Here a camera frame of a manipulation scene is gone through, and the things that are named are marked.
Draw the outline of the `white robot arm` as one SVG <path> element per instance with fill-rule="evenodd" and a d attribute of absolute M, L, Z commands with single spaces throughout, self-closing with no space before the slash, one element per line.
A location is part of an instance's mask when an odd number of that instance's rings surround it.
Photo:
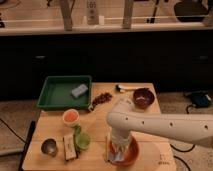
<path fill-rule="evenodd" d="M 133 108 L 129 98 L 120 99 L 106 116 L 116 148 L 129 146 L 135 131 L 213 149 L 213 115 L 142 114 Z"/>

